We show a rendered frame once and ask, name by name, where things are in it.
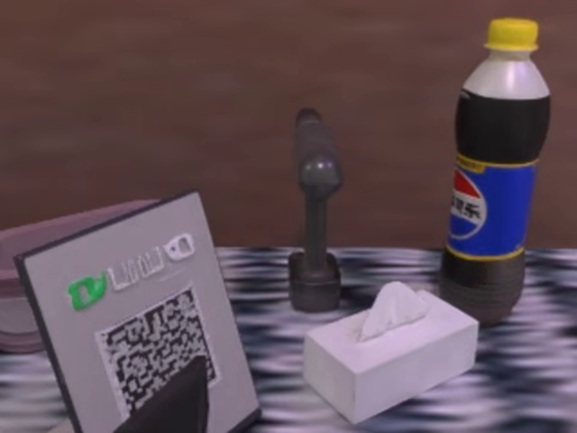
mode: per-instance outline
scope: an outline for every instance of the soda bottle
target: soda bottle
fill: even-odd
[[[490,55],[465,81],[457,105],[439,294],[482,325],[506,317],[523,290],[536,165],[550,114],[549,88],[530,57],[537,33],[530,20],[491,21]]]

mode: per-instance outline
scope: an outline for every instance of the yellow bottle cap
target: yellow bottle cap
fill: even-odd
[[[499,18],[489,25],[486,48],[504,51],[534,51],[537,49],[539,25],[518,18]]]

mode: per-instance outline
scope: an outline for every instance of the bottle label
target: bottle label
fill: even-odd
[[[447,249],[465,260],[523,252],[536,160],[492,164],[457,156]]]

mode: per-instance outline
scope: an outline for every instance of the brown wooden background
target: brown wooden background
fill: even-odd
[[[440,246],[489,19],[541,24],[554,96],[529,243],[577,246],[577,2],[5,0],[0,228],[200,189],[219,245],[295,244],[293,117],[333,128],[335,245]]]

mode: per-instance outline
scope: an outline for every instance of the qr code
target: qr code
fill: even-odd
[[[123,419],[128,419],[197,355],[206,357],[209,386],[218,380],[190,284],[121,324],[96,332]]]

